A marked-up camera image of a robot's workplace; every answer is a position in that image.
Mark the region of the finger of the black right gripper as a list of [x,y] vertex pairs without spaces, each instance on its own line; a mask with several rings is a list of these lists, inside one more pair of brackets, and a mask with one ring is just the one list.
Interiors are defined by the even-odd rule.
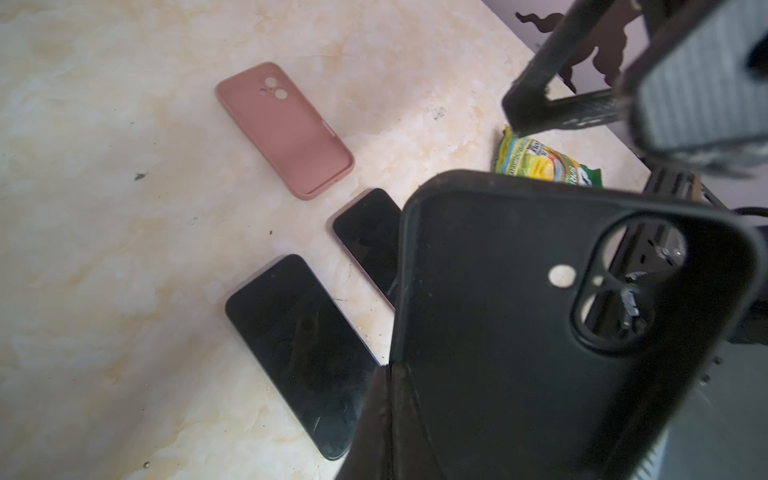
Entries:
[[[636,18],[628,1],[577,1],[559,18],[542,21],[550,36],[515,79],[502,100],[512,131],[531,136],[549,130],[581,130],[629,123],[628,104],[617,93],[622,79],[625,26]],[[548,96],[556,77],[572,78],[572,68],[593,57],[607,87],[560,99]]]

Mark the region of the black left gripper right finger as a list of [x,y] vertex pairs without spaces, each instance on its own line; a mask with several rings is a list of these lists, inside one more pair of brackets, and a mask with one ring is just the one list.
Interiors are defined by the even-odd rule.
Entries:
[[394,479],[443,479],[424,427],[408,370],[392,367],[392,468]]

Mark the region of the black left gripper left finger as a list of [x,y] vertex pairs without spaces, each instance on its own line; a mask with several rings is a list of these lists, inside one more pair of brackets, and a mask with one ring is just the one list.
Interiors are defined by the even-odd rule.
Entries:
[[392,475],[390,368],[378,367],[338,480],[385,480]]

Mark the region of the black phone case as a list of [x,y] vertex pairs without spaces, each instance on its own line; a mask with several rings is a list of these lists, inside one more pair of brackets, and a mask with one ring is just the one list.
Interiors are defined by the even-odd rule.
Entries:
[[466,170],[408,200],[390,362],[442,479],[628,479],[767,270],[701,204]]

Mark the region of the purple smartphone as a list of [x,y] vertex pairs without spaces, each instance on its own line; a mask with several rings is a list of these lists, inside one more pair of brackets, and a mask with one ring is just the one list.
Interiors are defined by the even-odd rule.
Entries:
[[401,209],[381,188],[358,195],[330,220],[347,254],[392,309],[398,290]]

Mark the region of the pink phone case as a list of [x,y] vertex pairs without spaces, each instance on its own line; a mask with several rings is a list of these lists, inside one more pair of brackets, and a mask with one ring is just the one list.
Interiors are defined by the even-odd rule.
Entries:
[[220,104],[300,200],[354,168],[354,155],[283,69],[265,62],[215,87]]

